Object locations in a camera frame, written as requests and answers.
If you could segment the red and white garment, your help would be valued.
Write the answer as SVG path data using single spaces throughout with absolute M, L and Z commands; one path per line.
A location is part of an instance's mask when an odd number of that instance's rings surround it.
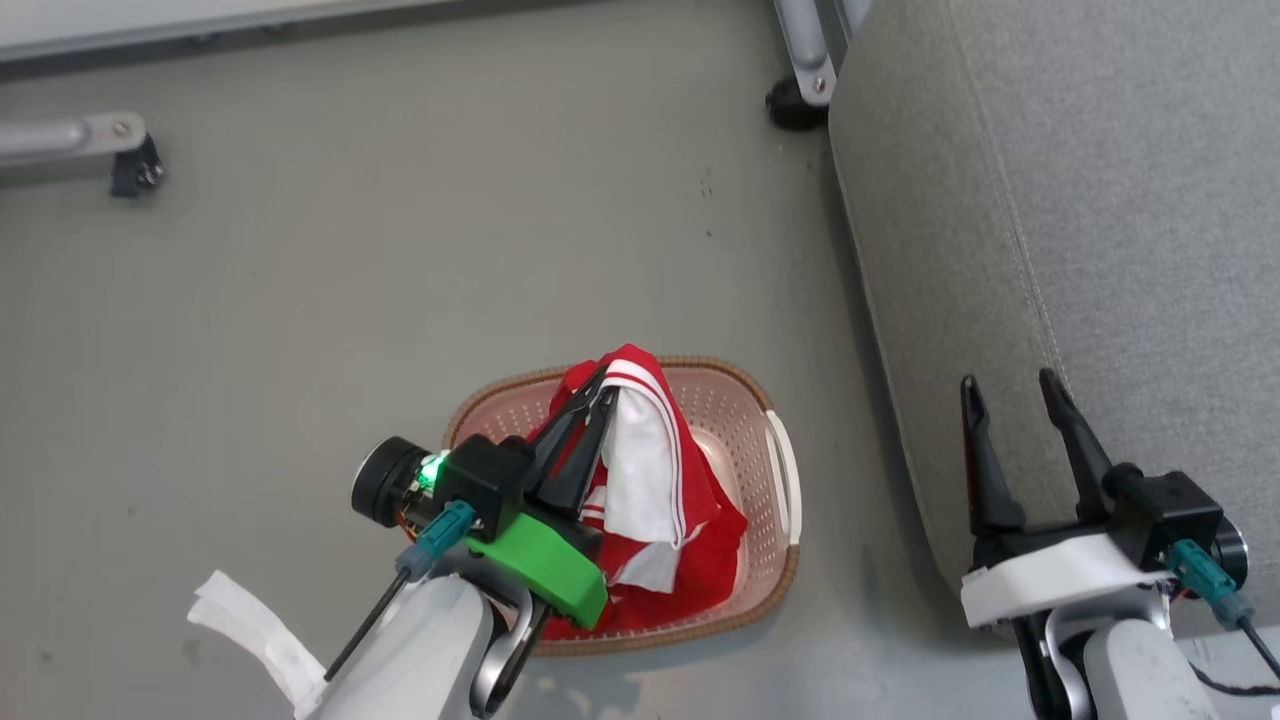
M 591 632 L 603 637 L 680 623 L 728 600 L 748 519 L 653 354 L 623 345 L 572 365 L 549 411 L 566 409 L 596 372 L 616 409 L 580 518 L 603 534 L 596 562 L 608 598 Z

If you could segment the pink plastic laundry basket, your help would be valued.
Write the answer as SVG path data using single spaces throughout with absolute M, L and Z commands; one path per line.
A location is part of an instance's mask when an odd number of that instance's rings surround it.
M 658 363 L 694 439 L 728 498 L 746 518 L 727 600 L 685 619 L 634 632 L 544 633 L 534 653 L 625 653 L 700 641 L 750 626 L 786 598 L 800 561 L 803 493 L 788 432 L 764 389 L 717 357 L 660 355 Z

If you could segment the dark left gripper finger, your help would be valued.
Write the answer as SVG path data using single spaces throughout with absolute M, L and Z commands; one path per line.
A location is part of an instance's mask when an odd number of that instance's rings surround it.
M 607 366 L 598 366 L 535 434 L 527 487 L 589 487 L 611 423 Z
M 540 433 L 540 503 L 575 521 L 591 487 L 602 445 L 614 416 L 617 388 L 584 388 Z

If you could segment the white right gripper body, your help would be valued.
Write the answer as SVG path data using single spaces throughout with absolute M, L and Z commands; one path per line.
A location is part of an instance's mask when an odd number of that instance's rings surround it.
M 1171 580 L 1167 570 L 1140 570 L 1105 533 L 1064 539 L 961 580 L 960 600 L 969 628 Z

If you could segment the grey metal leg with foot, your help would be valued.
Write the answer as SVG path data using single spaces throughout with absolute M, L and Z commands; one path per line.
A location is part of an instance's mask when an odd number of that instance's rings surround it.
M 771 0 L 790 70 L 764 104 L 771 124 L 808 132 L 826 124 L 840 64 L 874 0 Z
M 137 111 L 0 119 L 0 170 L 111 158 L 109 196 L 136 200 L 159 190 L 166 168 Z

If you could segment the grey fabric sofa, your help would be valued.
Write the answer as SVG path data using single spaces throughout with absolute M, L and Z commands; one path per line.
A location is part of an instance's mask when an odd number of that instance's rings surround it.
M 828 128 L 945 582 L 965 375 L 1028 521 L 1075 516 L 1051 368 L 1114 461 L 1224 506 L 1280 625 L 1280 0 L 872 0 Z

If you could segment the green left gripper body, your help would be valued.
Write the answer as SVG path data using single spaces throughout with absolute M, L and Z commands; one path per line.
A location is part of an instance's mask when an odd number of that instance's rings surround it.
M 588 632 L 596 626 L 609 600 L 605 577 L 544 521 L 521 512 L 494 539 L 470 534 L 463 542 L 522 582 L 561 616 Z

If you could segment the grey metal frame rail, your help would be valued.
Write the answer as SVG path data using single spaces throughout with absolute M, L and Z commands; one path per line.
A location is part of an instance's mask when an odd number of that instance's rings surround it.
M 0 63 L 461 0 L 0 0 Z

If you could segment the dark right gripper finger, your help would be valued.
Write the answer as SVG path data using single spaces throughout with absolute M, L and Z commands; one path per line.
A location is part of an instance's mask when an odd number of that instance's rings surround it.
M 1020 530 L 1027 515 L 1010 492 L 989 437 L 989 413 L 973 374 L 963 378 L 960 395 L 970 532 L 978 538 Z
M 1078 495 L 1075 515 L 1082 523 L 1101 524 L 1114 510 L 1114 501 L 1105 493 L 1105 478 L 1114 464 L 1059 374 L 1041 368 L 1038 382 L 1050 421 L 1068 454 Z

